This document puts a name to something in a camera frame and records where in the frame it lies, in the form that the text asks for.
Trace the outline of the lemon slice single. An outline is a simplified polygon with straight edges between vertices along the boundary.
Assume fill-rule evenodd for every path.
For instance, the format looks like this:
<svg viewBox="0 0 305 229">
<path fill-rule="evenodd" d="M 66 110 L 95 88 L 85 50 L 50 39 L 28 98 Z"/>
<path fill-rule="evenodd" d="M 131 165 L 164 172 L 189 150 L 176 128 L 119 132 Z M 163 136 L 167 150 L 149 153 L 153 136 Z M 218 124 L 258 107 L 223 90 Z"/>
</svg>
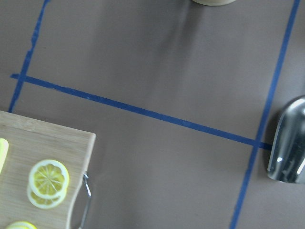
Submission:
<svg viewBox="0 0 305 229">
<path fill-rule="evenodd" d="M 37 229 L 36 226 L 27 221 L 15 221 L 9 224 L 5 229 Z"/>
</svg>

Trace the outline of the yellow plastic knife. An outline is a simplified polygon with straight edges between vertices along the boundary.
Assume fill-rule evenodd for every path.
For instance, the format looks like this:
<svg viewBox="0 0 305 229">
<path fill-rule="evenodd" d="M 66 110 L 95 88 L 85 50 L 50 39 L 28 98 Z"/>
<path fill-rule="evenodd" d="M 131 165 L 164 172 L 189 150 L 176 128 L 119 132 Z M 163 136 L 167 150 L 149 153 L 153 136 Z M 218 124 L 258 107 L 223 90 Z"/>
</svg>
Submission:
<svg viewBox="0 0 305 229">
<path fill-rule="evenodd" d="M 8 150 L 9 150 L 9 143 L 8 143 L 8 141 L 6 139 L 4 139 L 4 138 L 1 138 L 0 139 L 0 173 L 3 170 Z"/>
</svg>

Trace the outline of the wooden cutting board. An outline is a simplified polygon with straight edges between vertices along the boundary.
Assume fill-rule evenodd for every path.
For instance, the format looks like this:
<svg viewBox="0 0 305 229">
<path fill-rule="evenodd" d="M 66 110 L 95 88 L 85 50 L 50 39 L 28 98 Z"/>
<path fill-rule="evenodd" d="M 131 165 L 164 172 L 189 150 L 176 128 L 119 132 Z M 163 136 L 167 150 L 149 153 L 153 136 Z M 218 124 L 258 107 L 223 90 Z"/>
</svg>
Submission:
<svg viewBox="0 0 305 229">
<path fill-rule="evenodd" d="M 39 229 L 77 229 L 87 200 L 82 178 L 88 170 L 96 135 L 1 112 L 0 136 L 9 143 L 0 174 L 1 228 L 22 220 Z M 44 159 L 60 161 L 70 175 L 66 198 L 48 210 L 35 207 L 27 197 L 29 172 Z"/>
</svg>

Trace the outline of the lemon slice under upper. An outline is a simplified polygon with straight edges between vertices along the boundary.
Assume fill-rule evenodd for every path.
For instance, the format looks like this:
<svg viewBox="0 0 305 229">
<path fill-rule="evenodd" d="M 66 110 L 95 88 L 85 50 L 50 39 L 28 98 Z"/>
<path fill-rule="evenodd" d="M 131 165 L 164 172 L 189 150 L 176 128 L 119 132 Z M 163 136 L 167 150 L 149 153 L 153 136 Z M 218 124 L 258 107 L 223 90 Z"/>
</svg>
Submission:
<svg viewBox="0 0 305 229">
<path fill-rule="evenodd" d="M 51 198 L 51 199 L 41 198 L 32 191 L 30 186 L 27 186 L 27 197 L 30 203 L 35 207 L 44 210 L 55 208 L 58 205 L 60 205 L 64 201 L 66 194 L 67 191 L 64 191 L 61 195 L 59 195 L 56 198 Z"/>
</svg>

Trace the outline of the steel scoop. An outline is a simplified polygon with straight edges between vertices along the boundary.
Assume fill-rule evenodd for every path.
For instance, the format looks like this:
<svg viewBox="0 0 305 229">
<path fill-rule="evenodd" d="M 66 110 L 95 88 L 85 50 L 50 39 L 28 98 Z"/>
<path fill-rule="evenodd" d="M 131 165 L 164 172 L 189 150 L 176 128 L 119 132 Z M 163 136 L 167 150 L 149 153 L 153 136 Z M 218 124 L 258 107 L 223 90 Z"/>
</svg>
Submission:
<svg viewBox="0 0 305 229">
<path fill-rule="evenodd" d="M 278 120 L 267 175 L 291 184 L 305 183 L 305 96 L 290 101 Z"/>
</svg>

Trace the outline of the wooden mug tree stand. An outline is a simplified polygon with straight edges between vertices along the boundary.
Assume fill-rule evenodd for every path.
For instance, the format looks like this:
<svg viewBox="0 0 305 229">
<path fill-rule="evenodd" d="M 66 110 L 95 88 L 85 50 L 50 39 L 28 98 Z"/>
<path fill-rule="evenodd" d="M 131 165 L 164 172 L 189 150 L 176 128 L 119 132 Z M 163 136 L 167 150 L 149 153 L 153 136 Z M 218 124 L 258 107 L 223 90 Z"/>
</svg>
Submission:
<svg viewBox="0 0 305 229">
<path fill-rule="evenodd" d="M 235 2 L 236 0 L 192 0 L 204 6 L 224 6 Z"/>
</svg>

